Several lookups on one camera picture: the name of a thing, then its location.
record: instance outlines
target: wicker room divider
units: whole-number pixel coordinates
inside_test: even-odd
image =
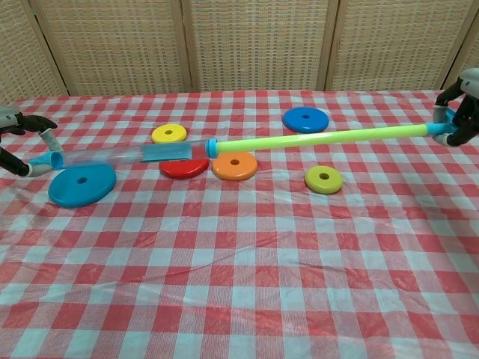
[[[66,94],[47,45],[25,2],[0,0],[0,105]]]
[[[440,89],[479,66],[478,0],[0,4],[2,102],[62,79],[74,96]]]
[[[338,9],[326,90],[439,89],[477,0],[348,0]]]
[[[193,87],[315,90],[329,3],[333,26],[337,1],[182,0]]]
[[[72,95],[191,89],[179,1],[31,4]]]
[[[466,38],[460,47],[454,65],[445,82],[445,86],[455,82],[462,70],[471,67],[479,67],[479,13],[476,14],[474,22],[469,28]]]

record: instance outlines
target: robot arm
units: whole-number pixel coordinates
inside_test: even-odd
[[[460,146],[479,134],[479,68],[462,71],[457,81],[439,94],[434,108],[434,122],[444,122],[449,101],[463,94],[464,99],[452,120],[456,131],[436,138],[446,146]]]
[[[24,116],[16,108],[0,107],[0,141],[4,133],[24,135],[26,132],[38,132],[40,137],[49,145],[50,149],[58,150],[60,145],[55,137],[49,133],[56,129],[56,123],[37,115]],[[31,164],[24,163],[21,159],[0,147],[0,167],[21,177],[31,176],[35,171]]]

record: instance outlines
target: woven panel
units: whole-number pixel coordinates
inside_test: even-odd
[[[315,89],[327,0],[191,0],[190,7],[200,90]]]
[[[466,61],[464,61],[463,70],[470,69],[471,67],[479,67],[479,36],[469,51]]]
[[[473,1],[349,0],[332,89],[432,89]]]
[[[42,0],[77,95],[181,92],[169,0]]]
[[[0,9],[0,104],[60,95],[20,1],[0,0]]]

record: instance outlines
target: yellow plastic ring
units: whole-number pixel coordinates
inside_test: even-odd
[[[151,134],[151,140],[155,144],[167,142],[180,142],[186,138],[186,129],[177,124],[168,124],[157,127]]]

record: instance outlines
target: yellow-green plastic ring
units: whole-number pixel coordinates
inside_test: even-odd
[[[341,189],[341,174],[328,166],[312,167],[305,175],[306,185],[310,190],[321,194],[332,194]]]

